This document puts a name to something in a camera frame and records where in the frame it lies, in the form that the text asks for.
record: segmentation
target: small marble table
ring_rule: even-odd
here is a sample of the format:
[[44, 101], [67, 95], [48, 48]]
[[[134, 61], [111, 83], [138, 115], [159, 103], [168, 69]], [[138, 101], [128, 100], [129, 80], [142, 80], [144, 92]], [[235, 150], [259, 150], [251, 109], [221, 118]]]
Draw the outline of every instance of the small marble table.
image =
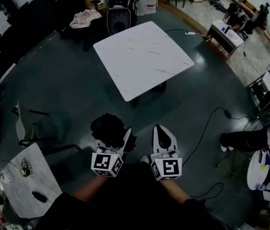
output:
[[[12, 182], [6, 184], [1, 181], [2, 186], [11, 206], [19, 217], [41, 217], [62, 193], [62, 190], [36, 143], [20, 152], [11, 162], [19, 170], [21, 169], [23, 159], [31, 164], [33, 174], [28, 177], [22, 177], [16, 168], [8, 163], [2, 170], [2, 173], [10, 172], [12, 174]], [[44, 195], [47, 198], [47, 202], [42, 203], [38, 201], [32, 195], [32, 191]]]
[[152, 21], [112, 35], [93, 47], [126, 102], [160, 84], [164, 87], [168, 79], [194, 65]]
[[229, 53], [226, 60], [228, 60], [235, 50], [244, 42], [244, 40], [231, 29], [225, 33], [223, 28], [227, 27], [228, 25], [222, 20], [214, 21], [205, 37], [213, 37]]

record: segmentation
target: dark teal floor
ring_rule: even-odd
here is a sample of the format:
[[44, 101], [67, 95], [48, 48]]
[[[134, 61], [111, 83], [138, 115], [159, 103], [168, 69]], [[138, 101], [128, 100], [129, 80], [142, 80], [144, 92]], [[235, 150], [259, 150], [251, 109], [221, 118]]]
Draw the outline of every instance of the dark teal floor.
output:
[[[163, 30], [187, 28], [161, 9], [156, 14], [138, 18], [138, 23], [147, 21], [154, 21]], [[180, 156], [186, 159], [216, 107], [223, 106], [235, 117], [253, 114], [254, 104], [239, 79], [199, 36], [185, 36], [183, 31], [168, 34], [195, 65], [170, 79], [166, 93], [152, 90], [143, 94], [136, 109], [123, 100], [93, 47], [83, 52], [82, 44], [61, 40], [57, 33], [42, 41], [21, 59], [2, 84], [0, 161], [10, 160], [22, 151], [17, 145], [17, 117], [11, 113], [17, 101], [51, 114], [42, 123], [44, 127], [51, 124], [45, 133], [48, 130], [58, 133], [57, 145], [76, 143], [83, 148], [80, 153], [70, 149], [46, 157], [62, 190], [68, 193], [94, 176], [90, 170], [89, 147], [94, 147], [95, 141], [90, 124], [104, 113], [120, 117], [138, 137], [137, 146], [127, 156], [126, 163], [135, 163], [152, 152], [151, 134], [155, 124], [167, 127], [176, 136]], [[252, 209], [253, 194], [246, 183], [233, 180], [215, 168], [227, 155], [220, 150], [219, 137], [223, 132], [241, 130], [246, 122], [229, 120], [218, 110], [200, 147], [177, 180], [193, 196], [203, 194], [216, 182], [223, 182], [223, 192], [208, 200], [206, 206], [227, 224], [238, 225], [245, 221]]]

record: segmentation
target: power strip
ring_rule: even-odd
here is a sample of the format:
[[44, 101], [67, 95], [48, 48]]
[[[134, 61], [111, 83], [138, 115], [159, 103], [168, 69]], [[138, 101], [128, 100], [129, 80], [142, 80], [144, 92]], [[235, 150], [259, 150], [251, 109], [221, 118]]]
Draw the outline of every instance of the power strip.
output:
[[196, 35], [194, 32], [185, 32], [185, 35]]

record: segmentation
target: black sleeve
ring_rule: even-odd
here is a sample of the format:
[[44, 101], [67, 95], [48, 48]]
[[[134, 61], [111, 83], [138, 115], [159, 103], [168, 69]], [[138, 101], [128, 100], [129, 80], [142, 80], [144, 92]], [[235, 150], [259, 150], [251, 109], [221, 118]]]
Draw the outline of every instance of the black sleeve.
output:
[[62, 193], [40, 219], [35, 229], [77, 229], [78, 221], [83, 216], [89, 218], [90, 214], [89, 203], [78, 200], [67, 193]]
[[205, 208], [204, 203], [201, 201], [188, 199], [183, 204], [183, 210], [187, 218], [190, 219], [188, 223], [193, 227], [193, 229], [226, 229], [223, 224], [212, 218]]
[[242, 16], [238, 19], [237, 23], [238, 23], [240, 26], [243, 26], [243, 25], [245, 24], [246, 21], [247, 21], [246, 16], [245, 16], [245, 15], [242, 15]]

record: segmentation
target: person's leg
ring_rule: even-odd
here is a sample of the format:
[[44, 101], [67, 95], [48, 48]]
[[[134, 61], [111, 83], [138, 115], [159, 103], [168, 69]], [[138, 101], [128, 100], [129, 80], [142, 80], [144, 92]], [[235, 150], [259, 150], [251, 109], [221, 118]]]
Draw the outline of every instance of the person's leg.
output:
[[229, 134], [222, 134], [220, 137], [221, 150], [226, 151], [235, 148], [237, 150], [248, 152], [257, 151], [268, 144], [266, 129], [258, 131], [242, 131]]

